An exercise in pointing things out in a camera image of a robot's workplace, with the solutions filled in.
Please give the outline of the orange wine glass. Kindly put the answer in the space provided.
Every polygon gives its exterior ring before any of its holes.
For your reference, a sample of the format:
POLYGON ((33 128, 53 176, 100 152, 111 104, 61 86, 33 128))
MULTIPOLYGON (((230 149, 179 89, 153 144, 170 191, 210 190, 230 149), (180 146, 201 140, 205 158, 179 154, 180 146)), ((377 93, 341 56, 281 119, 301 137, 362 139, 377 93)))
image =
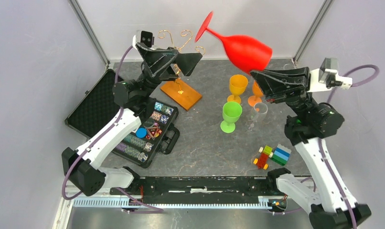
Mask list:
POLYGON ((252 85, 253 95, 250 96, 247 100, 248 104, 253 107, 255 104, 262 102, 263 92, 260 89, 258 83, 256 81, 253 82, 252 85))

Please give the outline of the yellow wine glass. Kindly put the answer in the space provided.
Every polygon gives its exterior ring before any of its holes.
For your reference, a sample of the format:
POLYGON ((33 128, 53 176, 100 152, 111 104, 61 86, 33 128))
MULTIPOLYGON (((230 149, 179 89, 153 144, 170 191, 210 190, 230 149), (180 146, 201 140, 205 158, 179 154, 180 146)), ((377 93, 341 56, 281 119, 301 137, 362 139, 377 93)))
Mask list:
POLYGON ((248 85, 248 79, 241 74, 231 76, 229 80, 229 90, 231 95, 228 96, 227 102, 241 103, 241 97, 248 85))

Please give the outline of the red wine glass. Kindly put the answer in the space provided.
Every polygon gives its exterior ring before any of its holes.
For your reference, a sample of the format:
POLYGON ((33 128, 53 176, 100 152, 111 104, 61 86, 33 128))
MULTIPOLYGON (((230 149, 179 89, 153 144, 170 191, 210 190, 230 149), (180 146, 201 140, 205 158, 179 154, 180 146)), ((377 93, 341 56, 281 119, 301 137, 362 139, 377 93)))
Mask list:
POLYGON ((201 27, 199 28, 194 41, 198 42, 205 32, 216 37, 222 44, 229 61, 245 73, 252 70, 262 71, 271 60, 273 50, 261 41, 247 35, 223 36, 211 28, 209 23, 213 12, 209 12, 201 27))

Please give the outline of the green wine glass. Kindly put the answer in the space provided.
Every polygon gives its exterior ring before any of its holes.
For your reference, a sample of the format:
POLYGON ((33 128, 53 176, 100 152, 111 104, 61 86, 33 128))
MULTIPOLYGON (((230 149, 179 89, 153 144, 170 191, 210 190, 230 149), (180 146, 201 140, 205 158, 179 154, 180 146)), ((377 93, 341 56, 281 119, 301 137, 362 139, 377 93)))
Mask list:
POLYGON ((222 110, 223 121, 220 124, 220 128, 224 133, 235 131, 235 123, 239 120, 242 111, 242 106, 237 102, 227 102, 224 104, 222 110))

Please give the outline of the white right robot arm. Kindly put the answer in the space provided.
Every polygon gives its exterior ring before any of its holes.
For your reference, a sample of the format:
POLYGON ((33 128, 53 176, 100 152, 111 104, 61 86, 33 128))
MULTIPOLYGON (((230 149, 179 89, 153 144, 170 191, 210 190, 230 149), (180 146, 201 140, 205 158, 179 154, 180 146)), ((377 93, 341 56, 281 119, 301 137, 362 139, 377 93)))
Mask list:
POLYGON ((351 194, 336 169, 325 139, 337 133, 344 117, 329 103, 318 103, 314 92, 349 89, 349 75, 340 76, 332 67, 315 70, 252 70, 251 76, 269 103, 285 103, 295 116, 288 116, 286 137, 295 147, 318 189, 312 192, 287 169, 268 173, 266 189, 272 195, 280 192, 291 197, 309 216, 315 229, 354 229, 371 216, 367 204, 351 194))

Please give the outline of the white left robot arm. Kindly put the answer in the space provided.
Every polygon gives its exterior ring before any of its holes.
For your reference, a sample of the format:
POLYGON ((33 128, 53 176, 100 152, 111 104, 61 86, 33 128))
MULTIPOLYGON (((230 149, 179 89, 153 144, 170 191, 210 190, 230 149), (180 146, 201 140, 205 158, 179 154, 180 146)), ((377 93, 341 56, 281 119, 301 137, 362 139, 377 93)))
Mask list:
POLYGON ((112 87, 114 103, 119 111, 86 143, 77 149, 62 152, 64 181, 62 197, 72 200, 80 194, 92 196, 104 182, 120 169, 108 174, 99 170, 112 150, 131 132, 146 122, 154 111, 156 99, 150 95, 165 81, 175 81, 182 73, 190 76, 202 59, 201 52, 181 53, 176 48, 153 49, 138 42, 133 45, 142 57, 141 74, 137 79, 118 81, 112 87))

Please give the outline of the blue white toy block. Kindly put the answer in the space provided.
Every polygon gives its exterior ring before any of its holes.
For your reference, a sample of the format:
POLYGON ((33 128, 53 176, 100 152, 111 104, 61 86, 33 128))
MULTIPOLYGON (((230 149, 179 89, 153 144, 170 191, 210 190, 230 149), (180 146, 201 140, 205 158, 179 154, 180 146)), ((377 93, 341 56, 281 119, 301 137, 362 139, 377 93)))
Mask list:
POLYGON ((285 166, 291 156, 291 152, 291 149, 278 144, 272 151, 271 160, 281 166, 285 166))

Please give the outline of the black poker chip case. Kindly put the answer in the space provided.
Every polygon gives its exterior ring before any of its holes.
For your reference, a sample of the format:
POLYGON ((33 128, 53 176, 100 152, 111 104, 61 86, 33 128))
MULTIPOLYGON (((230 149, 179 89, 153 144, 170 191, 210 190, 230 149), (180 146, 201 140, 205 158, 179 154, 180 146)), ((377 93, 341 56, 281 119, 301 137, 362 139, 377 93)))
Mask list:
MULTIPOLYGON (((112 69, 105 72, 66 118, 67 126, 91 138, 114 118, 119 111, 112 94, 115 74, 112 69)), ((180 131, 174 126, 174 121, 178 114, 177 107, 157 101, 151 118, 140 126, 146 129, 145 136, 140 138, 136 132, 130 133, 113 149, 113 154, 142 168, 149 167, 157 152, 167 155, 176 145, 180 131)))

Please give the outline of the red toy brick car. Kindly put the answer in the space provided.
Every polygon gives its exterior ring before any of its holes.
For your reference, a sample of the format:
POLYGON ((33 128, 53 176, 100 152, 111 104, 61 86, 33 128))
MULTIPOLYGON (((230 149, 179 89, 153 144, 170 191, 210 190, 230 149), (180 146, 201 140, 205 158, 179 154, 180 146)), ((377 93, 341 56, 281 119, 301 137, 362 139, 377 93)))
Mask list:
POLYGON ((270 146, 260 147, 258 152, 260 156, 254 159, 253 164, 256 165, 258 169, 267 170, 267 160, 272 157, 272 148, 270 146))

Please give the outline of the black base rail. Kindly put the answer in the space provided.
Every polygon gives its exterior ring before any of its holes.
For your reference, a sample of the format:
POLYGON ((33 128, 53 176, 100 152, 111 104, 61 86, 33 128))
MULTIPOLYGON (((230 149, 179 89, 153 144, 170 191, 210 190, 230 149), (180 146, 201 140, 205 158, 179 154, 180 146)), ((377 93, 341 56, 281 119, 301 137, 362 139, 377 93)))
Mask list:
POLYGON ((282 210, 287 198, 266 177, 139 177, 124 191, 142 203, 194 207, 261 206, 282 210))

